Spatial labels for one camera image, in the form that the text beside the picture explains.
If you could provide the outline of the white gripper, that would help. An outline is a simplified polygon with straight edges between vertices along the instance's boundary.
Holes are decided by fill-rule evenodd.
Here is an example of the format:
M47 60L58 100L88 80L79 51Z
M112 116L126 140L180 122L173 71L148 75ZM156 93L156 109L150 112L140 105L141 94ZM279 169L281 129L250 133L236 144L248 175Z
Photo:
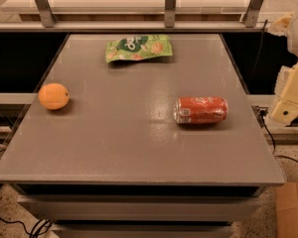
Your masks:
M274 36L287 35L288 51L298 57L298 7L276 19L267 32ZM283 66L277 75L275 97L268 108L271 120L290 125L298 117L298 62L292 67Z

